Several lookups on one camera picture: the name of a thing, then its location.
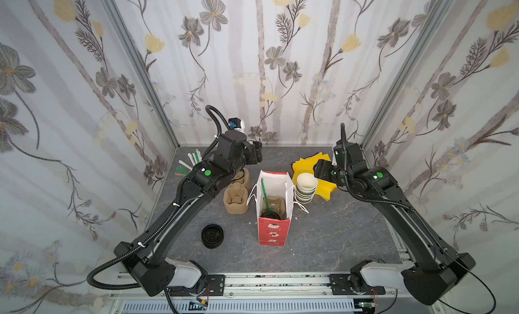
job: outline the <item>stack of paper bowls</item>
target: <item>stack of paper bowls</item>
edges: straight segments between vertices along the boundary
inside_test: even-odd
[[[300,203],[309,203],[315,195],[319,181],[310,173],[301,173],[295,185],[295,198]]]

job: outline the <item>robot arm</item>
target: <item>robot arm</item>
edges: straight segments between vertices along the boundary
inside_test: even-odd
[[[231,183],[232,178],[246,164],[262,161],[262,144],[247,142],[247,136],[228,130],[218,137],[216,151],[196,164],[179,185],[177,203],[172,204],[153,224],[132,243],[120,242],[114,249],[116,256],[124,256],[135,246],[141,246],[157,230],[160,232],[145,247],[121,260],[126,270],[149,296],[166,287],[179,287],[199,293],[205,286],[207,273],[196,262],[179,262],[166,257],[174,241],[195,215]],[[178,211],[168,221],[175,207]]]
[[[433,304],[466,275],[464,267],[475,266],[474,259],[468,253],[458,254],[425,222],[386,168],[368,168],[358,144],[344,145],[345,149],[338,141],[333,149],[336,166],[330,161],[318,161],[315,177],[339,187],[347,186],[348,180],[349,193],[370,202],[383,214],[415,260],[412,266],[365,260],[351,269],[352,288],[360,292],[378,285],[405,288],[423,304]]]

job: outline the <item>paper bag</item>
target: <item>paper bag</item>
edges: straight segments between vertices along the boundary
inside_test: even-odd
[[[285,199],[285,206],[287,208],[287,218],[285,220],[273,220],[260,217],[264,197],[261,179],[263,179],[265,191],[268,196],[277,196]],[[289,232],[294,203],[299,204],[294,200],[294,184],[289,174],[261,171],[256,185],[251,189],[247,204],[252,199],[252,196],[254,196],[254,200],[256,201],[259,244],[263,246],[284,246]]]

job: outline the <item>yellow cloth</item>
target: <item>yellow cloth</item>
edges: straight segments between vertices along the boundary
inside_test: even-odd
[[[294,176],[292,177],[292,182],[294,185],[297,184],[297,177],[301,173],[311,173],[314,174],[314,165],[318,160],[326,160],[330,161],[330,157],[328,154],[319,153],[317,155],[311,156],[306,159],[300,158],[299,161],[294,162],[292,165],[292,169],[294,170]],[[319,183],[317,184],[317,190],[315,194],[320,195],[326,200],[330,200],[330,193],[337,188],[337,185],[328,181],[323,181],[321,179],[317,179]]]

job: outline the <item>floral wallpaper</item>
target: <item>floral wallpaper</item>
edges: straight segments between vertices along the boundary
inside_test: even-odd
[[[519,275],[519,0],[455,0],[367,144],[442,238],[513,312]],[[468,312],[491,307],[465,279],[448,293]]]
[[[181,143],[361,140],[437,0],[115,0]]]
[[[108,312],[86,275],[144,229],[173,149],[99,0],[0,19],[2,310]]]

